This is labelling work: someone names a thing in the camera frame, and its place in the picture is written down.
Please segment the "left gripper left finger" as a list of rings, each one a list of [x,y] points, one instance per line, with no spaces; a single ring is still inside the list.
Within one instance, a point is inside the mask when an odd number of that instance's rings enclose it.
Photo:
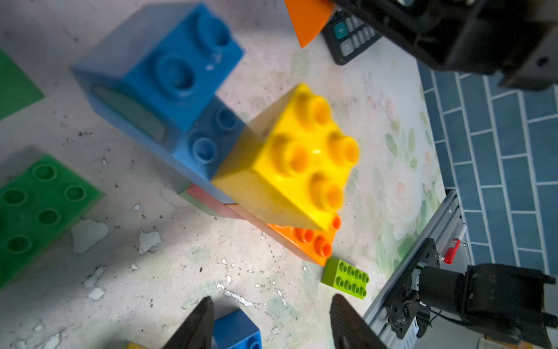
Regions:
[[[163,349],[210,349],[214,331],[214,303],[206,296],[194,308]]]

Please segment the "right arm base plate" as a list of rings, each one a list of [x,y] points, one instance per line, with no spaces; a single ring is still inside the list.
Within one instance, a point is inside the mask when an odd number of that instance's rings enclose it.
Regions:
[[[417,313],[421,311],[422,306],[418,303],[418,281],[413,281],[413,272],[424,266],[440,267],[437,247],[433,238],[424,240],[416,254],[404,267],[403,273],[384,302],[388,323],[399,340],[405,337]]]

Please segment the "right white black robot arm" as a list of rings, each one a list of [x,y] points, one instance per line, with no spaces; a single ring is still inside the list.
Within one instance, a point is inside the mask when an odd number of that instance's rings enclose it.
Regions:
[[[430,68],[502,73],[501,86],[542,91],[557,82],[556,1],[340,1]],[[471,330],[507,343],[551,345],[557,317],[543,309],[555,279],[512,266],[471,266],[465,274],[427,268],[419,296],[458,315]]]

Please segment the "small orange lego brick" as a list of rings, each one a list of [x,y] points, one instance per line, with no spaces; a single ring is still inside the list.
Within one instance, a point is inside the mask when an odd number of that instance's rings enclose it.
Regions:
[[[336,8],[329,0],[286,0],[285,4],[301,48],[318,36]]]

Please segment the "long light blue lego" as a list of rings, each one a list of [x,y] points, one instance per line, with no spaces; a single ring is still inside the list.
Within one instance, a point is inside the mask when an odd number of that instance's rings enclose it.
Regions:
[[[173,158],[185,176],[223,204],[235,201],[218,189],[212,178],[236,144],[246,124],[215,97],[183,133]]]

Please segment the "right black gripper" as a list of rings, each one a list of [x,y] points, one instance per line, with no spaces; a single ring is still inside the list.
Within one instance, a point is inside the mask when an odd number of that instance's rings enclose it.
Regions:
[[[492,75],[500,87],[541,91],[557,83],[556,1],[338,1],[437,71]]]

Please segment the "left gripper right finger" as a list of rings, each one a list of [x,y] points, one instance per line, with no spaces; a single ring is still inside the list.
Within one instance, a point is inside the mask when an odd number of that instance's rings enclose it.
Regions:
[[[336,349],[387,349],[386,345],[342,295],[333,296],[329,313]]]

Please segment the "long orange lego brick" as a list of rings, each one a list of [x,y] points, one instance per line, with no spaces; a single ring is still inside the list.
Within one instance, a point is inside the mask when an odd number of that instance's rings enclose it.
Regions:
[[[335,236],[341,228],[341,217],[336,215],[326,231],[292,228],[266,224],[267,233],[297,257],[309,263],[325,266],[334,251]]]

